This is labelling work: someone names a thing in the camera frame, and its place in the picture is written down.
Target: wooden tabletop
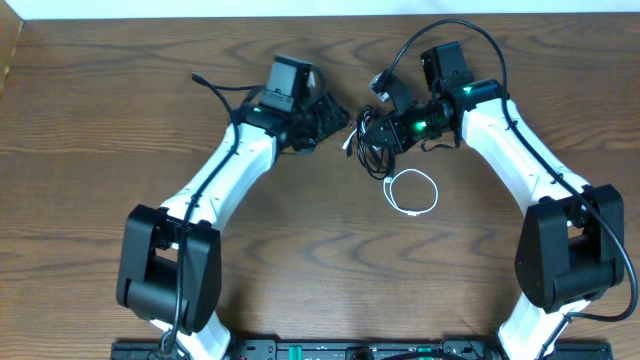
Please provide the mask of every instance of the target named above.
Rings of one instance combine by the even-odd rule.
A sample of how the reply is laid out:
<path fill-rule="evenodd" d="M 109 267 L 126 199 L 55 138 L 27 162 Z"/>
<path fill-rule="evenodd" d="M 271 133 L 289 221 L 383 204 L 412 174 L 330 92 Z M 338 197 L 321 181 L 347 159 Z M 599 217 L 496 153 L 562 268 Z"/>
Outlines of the wooden tabletop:
<path fill-rule="evenodd" d="M 625 241 L 640 266 L 640 17 L 464 16 L 491 33 L 510 92 L 549 148 L 593 185 L 625 201 Z M 160 331 L 115 300 L 124 222 L 158 206 L 218 146 L 227 122 L 191 82 L 264 83 L 275 54 L 317 63 L 350 111 L 431 16 L 33 21 L 25 24 L 0 101 L 0 357 L 104 359 L 116 339 Z M 422 36 L 397 74 L 427 99 L 419 54 L 459 40 L 477 79 L 498 77 L 476 33 L 449 25 Z M 238 104 L 241 94 L 229 94 Z M 232 329 L 282 338 L 425 339 L 486 335 L 520 289 L 513 258 L 522 215 L 468 147 L 397 158 L 437 182 L 418 218 L 393 210 L 340 145 L 285 156 L 251 188 L 223 237 L 218 312 Z M 450 141 L 450 134 L 445 135 Z M 433 190 L 400 179 L 420 207 Z M 588 308 L 614 314 L 628 282 Z M 606 339 L 636 358 L 640 316 L 576 320 L 565 337 Z"/>

